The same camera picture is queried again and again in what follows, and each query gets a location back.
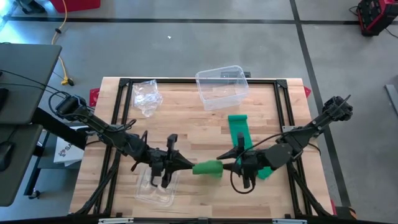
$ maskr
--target yellow cable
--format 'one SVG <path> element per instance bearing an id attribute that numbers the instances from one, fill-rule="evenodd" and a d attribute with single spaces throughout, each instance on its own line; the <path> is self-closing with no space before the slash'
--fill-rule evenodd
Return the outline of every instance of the yellow cable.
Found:
<path id="1" fill-rule="evenodd" d="M 63 7 L 65 8 L 65 17 L 63 18 L 63 22 L 62 22 L 61 26 L 58 27 L 59 30 L 62 29 L 63 25 L 65 25 L 67 18 L 68 18 L 68 10 L 67 10 L 67 5 L 65 3 L 65 0 L 62 0 L 62 3 L 63 3 Z M 58 32 L 54 33 L 54 36 L 52 37 L 52 40 L 51 40 L 51 45 L 55 44 L 58 34 L 59 34 Z M 62 80 L 61 84 L 66 85 L 66 84 L 68 84 L 68 79 L 69 79 L 68 75 L 67 75 L 67 69 L 65 68 L 65 64 L 64 64 L 61 56 L 59 56 L 58 58 L 61 61 L 61 66 L 62 66 L 62 70 L 63 70 L 63 80 Z"/>

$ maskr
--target black desk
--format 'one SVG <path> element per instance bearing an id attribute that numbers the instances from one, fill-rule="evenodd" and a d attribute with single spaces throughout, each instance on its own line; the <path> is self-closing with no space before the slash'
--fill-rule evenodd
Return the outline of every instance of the black desk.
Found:
<path id="1" fill-rule="evenodd" d="M 0 69 L 46 85 L 60 51 L 61 47 L 54 45 L 0 44 Z M 11 139 L 16 144 L 11 164 L 5 171 L 0 172 L 0 206 L 8 206 L 16 196 L 30 158 L 32 155 L 41 157 L 44 151 L 44 148 L 36 146 L 43 128 L 82 149 L 85 148 L 86 136 L 38 108 L 44 92 L 43 85 L 3 72 L 0 76 L 0 87 L 9 90 L 6 104 L 0 111 L 0 142 L 5 141 L 15 125 L 18 125 Z M 34 186 L 38 173 L 32 173 L 25 195 L 32 193 L 31 186 Z"/>

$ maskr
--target computer mouse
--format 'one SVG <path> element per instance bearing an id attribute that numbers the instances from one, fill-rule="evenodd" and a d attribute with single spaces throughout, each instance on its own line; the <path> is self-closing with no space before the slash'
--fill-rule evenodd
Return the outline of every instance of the computer mouse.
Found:
<path id="1" fill-rule="evenodd" d="M 0 143 L 0 171 L 6 170 L 10 165 L 14 145 L 15 144 L 10 141 Z"/>

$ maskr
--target green object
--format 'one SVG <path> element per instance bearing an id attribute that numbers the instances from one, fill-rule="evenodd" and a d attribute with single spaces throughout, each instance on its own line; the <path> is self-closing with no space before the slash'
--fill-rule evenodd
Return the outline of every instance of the green object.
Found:
<path id="1" fill-rule="evenodd" d="M 249 126 L 248 126 L 248 116 L 245 114 L 238 115 L 228 115 L 229 131 L 231 132 L 232 143 L 234 146 L 238 145 L 238 133 L 243 133 L 244 136 L 244 148 L 247 149 L 253 146 L 251 141 Z M 259 170 L 258 177 L 262 180 L 269 177 L 272 174 L 270 167 L 265 167 Z"/>
<path id="2" fill-rule="evenodd" d="M 201 162 L 192 167 L 192 173 L 195 175 L 223 173 L 223 163 L 221 161 Z"/>

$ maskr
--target green towel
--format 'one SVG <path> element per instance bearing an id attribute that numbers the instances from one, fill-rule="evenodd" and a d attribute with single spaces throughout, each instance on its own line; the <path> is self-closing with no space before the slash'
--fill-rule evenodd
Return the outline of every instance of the green towel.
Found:
<path id="1" fill-rule="evenodd" d="M 231 132 L 232 143 L 234 146 L 238 145 L 238 133 L 243 133 L 244 136 L 244 148 L 247 149 L 253 146 L 253 142 L 251 141 L 249 126 L 248 126 L 248 116 L 239 114 L 239 115 L 228 115 L 228 123 L 229 130 Z M 258 177 L 262 180 L 269 177 L 272 174 L 272 170 L 270 167 L 265 167 L 262 170 L 259 170 Z"/>

